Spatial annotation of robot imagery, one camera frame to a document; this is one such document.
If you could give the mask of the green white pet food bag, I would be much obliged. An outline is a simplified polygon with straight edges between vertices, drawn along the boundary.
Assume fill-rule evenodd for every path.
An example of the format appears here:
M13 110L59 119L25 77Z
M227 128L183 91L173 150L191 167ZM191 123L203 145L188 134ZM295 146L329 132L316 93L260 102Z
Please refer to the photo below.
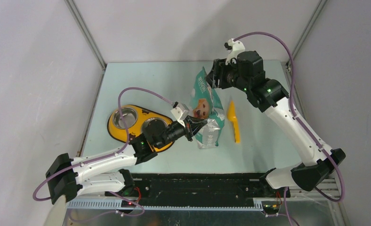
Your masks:
M217 92L206 81L207 73L202 68L195 77L190 93L190 115L207 122L195 135L198 148L214 148L219 145L225 114Z

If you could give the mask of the yellow plastic scoop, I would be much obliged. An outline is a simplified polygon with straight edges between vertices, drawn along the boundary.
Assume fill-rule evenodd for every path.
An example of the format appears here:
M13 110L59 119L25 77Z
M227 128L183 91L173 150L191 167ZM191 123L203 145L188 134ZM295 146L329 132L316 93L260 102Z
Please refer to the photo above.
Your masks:
M233 100L231 100L229 103L226 116L227 116L227 119L233 125L234 142L239 144L241 142L241 135L240 135L239 124L238 124L238 119L236 116L235 105L234 105Z

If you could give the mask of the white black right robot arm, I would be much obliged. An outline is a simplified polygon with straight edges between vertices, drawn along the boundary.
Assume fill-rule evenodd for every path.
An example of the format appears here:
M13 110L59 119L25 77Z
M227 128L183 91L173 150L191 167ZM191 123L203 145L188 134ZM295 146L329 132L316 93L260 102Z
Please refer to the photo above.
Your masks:
M244 51L230 60L215 59L206 81L214 88L244 92L250 104L274 121L296 148L301 163L269 170L259 185L264 196L271 197L282 187L312 191L345 159L341 148L323 142L295 105L289 104L283 85L266 77L264 61L256 51Z

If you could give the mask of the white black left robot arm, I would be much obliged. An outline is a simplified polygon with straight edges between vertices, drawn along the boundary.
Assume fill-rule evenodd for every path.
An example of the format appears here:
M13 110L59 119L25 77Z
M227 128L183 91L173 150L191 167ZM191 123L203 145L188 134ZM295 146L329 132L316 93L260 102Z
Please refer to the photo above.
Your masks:
M161 120L149 121L139 136L132 137L121 148L86 157L70 158L68 153L56 157L46 172L52 204L60 196L69 202L77 196L98 192L133 194L135 184L126 169L151 160L158 149L171 145L179 138L192 141L207 124L207 119L187 116L183 123L174 121L165 125Z

